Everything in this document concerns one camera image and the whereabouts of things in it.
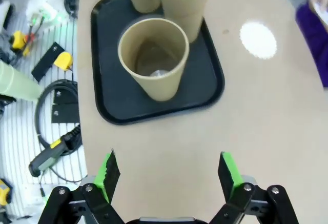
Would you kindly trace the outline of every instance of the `bolt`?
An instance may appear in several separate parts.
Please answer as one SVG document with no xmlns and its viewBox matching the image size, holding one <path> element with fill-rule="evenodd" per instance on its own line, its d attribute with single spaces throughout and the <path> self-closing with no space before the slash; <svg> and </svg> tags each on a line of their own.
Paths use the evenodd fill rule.
<svg viewBox="0 0 328 224">
<path fill-rule="evenodd" d="M 60 195 L 65 194 L 65 192 L 66 192 L 66 191 L 65 191 L 65 189 L 63 189 L 63 188 L 61 188 L 61 189 L 59 190 L 59 194 L 60 194 Z"/>
<path fill-rule="evenodd" d="M 249 191 L 252 190 L 252 187 L 251 187 L 250 185 L 246 184 L 246 185 L 244 186 L 244 190 L 249 192 Z"/>
<path fill-rule="evenodd" d="M 90 186 L 90 185 L 88 185 L 88 186 L 86 187 L 86 191 L 87 191 L 87 192 L 91 192 L 92 189 L 93 189 L 93 188 L 92 188 L 92 186 Z"/>
<path fill-rule="evenodd" d="M 276 188 L 276 187 L 272 188 L 271 191 L 272 191 L 274 194 L 278 194 L 278 193 L 279 193 L 279 189 Z"/>
</svg>

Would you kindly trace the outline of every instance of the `black tray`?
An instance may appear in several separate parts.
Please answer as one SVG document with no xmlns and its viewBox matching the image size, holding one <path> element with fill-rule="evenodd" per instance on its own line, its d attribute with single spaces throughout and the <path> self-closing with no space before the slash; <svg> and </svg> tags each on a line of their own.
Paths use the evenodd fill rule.
<svg viewBox="0 0 328 224">
<path fill-rule="evenodd" d="M 155 12 L 162 15 L 162 9 Z M 91 47 L 96 105 L 102 117 L 117 125 L 137 123 L 209 106 L 221 97 L 224 76 L 205 21 L 173 99 L 156 102 L 121 66 L 117 46 L 124 29 L 143 14 L 131 0 L 101 0 L 91 13 Z"/>
</svg>

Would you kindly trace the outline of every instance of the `table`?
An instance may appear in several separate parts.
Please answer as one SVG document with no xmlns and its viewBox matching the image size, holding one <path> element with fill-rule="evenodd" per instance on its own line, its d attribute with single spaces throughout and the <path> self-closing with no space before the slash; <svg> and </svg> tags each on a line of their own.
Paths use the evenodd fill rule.
<svg viewBox="0 0 328 224">
<path fill-rule="evenodd" d="M 130 126 L 107 123 L 94 96 L 90 14 L 80 0 L 79 110 L 89 175 L 114 148 L 121 178 L 113 206 L 124 221 L 195 216 L 209 221 L 224 203 L 217 176 L 221 151 L 263 188 L 286 187 L 300 223 L 325 223 L 328 96 L 294 20 L 289 0 L 209 0 L 205 19 L 225 75 L 220 101 L 206 110 Z M 277 41 L 261 60 L 241 43 L 248 21 Z M 245 223 L 255 223 L 246 218 Z"/>
</svg>

